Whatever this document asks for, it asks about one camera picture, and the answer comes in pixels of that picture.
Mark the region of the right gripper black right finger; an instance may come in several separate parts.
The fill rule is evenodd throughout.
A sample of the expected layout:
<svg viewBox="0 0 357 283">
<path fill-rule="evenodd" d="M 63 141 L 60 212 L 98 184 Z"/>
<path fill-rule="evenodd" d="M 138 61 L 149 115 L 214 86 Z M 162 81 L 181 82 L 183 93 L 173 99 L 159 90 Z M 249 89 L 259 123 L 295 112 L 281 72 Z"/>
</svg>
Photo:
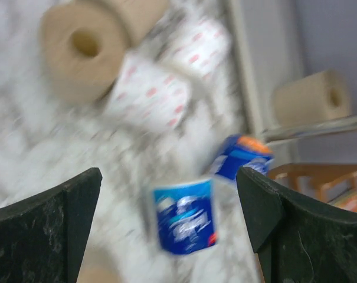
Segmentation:
<svg viewBox="0 0 357 283">
<path fill-rule="evenodd" d="M 265 282 L 357 282 L 357 213 L 249 167 L 239 169 L 237 189 Z"/>
</svg>

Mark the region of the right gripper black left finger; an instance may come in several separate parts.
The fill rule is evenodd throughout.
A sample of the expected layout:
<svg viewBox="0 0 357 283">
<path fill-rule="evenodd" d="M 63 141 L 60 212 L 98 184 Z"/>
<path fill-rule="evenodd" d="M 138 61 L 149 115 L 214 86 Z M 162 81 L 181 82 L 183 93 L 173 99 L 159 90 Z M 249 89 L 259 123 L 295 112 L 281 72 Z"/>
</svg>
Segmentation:
<svg viewBox="0 0 357 283">
<path fill-rule="evenodd" d="M 102 175 L 92 167 L 0 209 L 0 282 L 76 282 Z"/>
</svg>

